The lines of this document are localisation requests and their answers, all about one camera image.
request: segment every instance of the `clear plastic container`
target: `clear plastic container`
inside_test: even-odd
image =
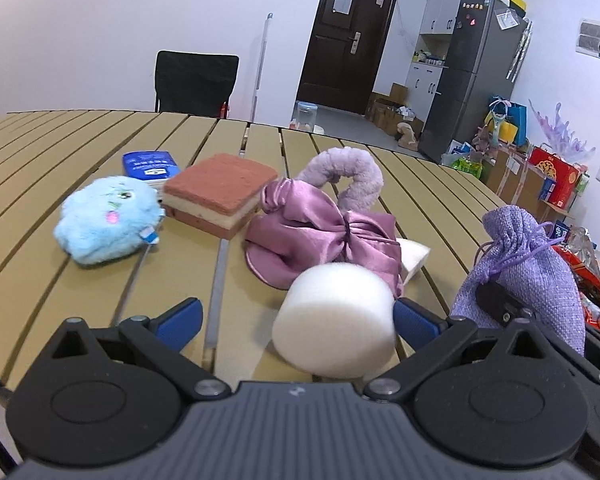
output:
[[[304,132],[313,132],[317,115],[318,105],[298,101],[296,103],[296,114],[294,117],[296,129]]]

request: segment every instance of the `blue package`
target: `blue package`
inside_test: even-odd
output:
[[[551,233],[551,238],[567,237],[570,227],[559,220],[555,221],[554,230]]]
[[[122,156],[126,176],[138,180],[162,180],[180,173],[169,152],[129,152]]]
[[[540,190],[540,194],[538,195],[538,200],[549,200],[549,195],[551,195],[552,191],[555,189],[555,180],[549,177],[546,177],[544,182],[542,183],[542,189]]]

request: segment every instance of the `red gift box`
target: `red gift box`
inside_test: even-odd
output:
[[[529,164],[537,166],[546,176],[555,180],[555,189],[547,202],[564,209],[580,176],[577,168],[542,148],[534,148],[529,157]]]

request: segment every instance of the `pink fuzzy handle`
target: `pink fuzzy handle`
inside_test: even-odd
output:
[[[330,148],[314,156],[296,180],[321,188],[327,182],[336,184],[341,176],[353,177],[353,182],[338,195],[341,211],[369,211],[378,199],[382,172],[371,154],[357,148]]]

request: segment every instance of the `black chair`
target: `black chair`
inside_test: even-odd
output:
[[[226,117],[238,57],[161,50],[155,60],[155,111]]]

